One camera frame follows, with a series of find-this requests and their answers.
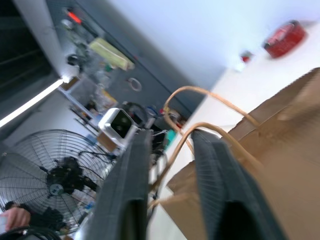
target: red light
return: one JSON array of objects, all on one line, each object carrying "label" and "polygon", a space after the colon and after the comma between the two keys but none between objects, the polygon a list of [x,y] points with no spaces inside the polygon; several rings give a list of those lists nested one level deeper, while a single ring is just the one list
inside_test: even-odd
[{"label": "red light", "polygon": [[81,24],[81,19],[78,18],[73,12],[68,12],[68,16],[73,19],[77,24]]}]

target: ceiling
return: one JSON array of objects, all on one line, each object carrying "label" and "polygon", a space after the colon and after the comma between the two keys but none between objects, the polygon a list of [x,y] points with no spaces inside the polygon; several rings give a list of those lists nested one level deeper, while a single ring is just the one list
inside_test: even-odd
[{"label": "ceiling", "polygon": [[12,1],[0,8],[0,102],[51,72],[51,66]]},{"label": "ceiling", "polygon": [[[0,119],[55,82],[42,49],[11,0],[0,8]],[[0,130],[0,140],[6,138],[28,115],[34,106],[6,124]]]},{"label": "ceiling", "polygon": [[58,24],[53,22],[46,0],[12,0],[60,78],[71,78],[78,70],[66,63],[65,53],[57,37]]}]

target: white device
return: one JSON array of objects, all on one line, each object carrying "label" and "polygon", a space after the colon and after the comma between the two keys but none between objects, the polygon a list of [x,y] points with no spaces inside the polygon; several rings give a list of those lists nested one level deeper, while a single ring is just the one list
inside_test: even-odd
[{"label": "white device", "polygon": [[138,130],[133,119],[121,108],[111,108],[100,120],[98,127],[118,147],[127,148]]}]

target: bag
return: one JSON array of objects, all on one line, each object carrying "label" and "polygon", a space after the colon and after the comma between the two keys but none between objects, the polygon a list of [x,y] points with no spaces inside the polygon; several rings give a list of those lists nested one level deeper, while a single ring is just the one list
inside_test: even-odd
[{"label": "bag", "polygon": [[[319,104],[315,104],[320,101],[310,97],[315,96],[314,91],[306,94],[320,86],[319,75],[320,69],[315,68],[250,112],[260,123],[258,127],[244,118],[222,138],[230,144],[231,136],[263,165],[254,166],[243,152],[230,145],[234,157],[254,177],[291,240],[320,238],[320,111]],[[198,221],[203,215],[195,165],[191,162],[170,180],[168,187],[174,197],[161,202],[188,240],[207,239],[205,224]]]}]

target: cable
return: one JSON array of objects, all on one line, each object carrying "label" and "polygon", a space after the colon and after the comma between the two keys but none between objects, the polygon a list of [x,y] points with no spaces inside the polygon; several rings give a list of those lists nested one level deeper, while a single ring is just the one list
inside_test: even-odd
[{"label": "cable", "polygon": [[[80,157],[82,154],[92,154],[94,157],[98,157],[102,162],[104,162],[105,164],[111,164],[114,159],[117,158],[116,155],[113,155],[113,154],[110,154],[110,153],[100,153],[100,152],[94,152],[94,151],[80,151],[78,153],[78,156]],[[106,156],[110,161],[107,162],[107,161],[104,161],[102,160],[99,155],[102,155],[102,156]]]},{"label": "cable", "polygon": [[26,239],[28,236],[35,235],[37,238],[38,236],[43,236],[47,240],[61,240],[61,238],[52,230],[45,228],[45,227],[36,227],[36,226],[22,226],[22,227],[16,227],[14,229],[11,229],[7,232],[4,232],[0,234],[0,240],[7,240],[10,236],[20,233],[24,230],[27,230],[28,233],[18,238],[19,240]]},{"label": "cable", "polygon": [[80,168],[84,168],[84,169],[88,169],[89,171],[93,172],[95,175],[97,175],[99,178],[101,178],[102,180],[104,180],[98,173],[96,173],[94,170],[92,170],[89,167],[86,166],[79,166]]}]

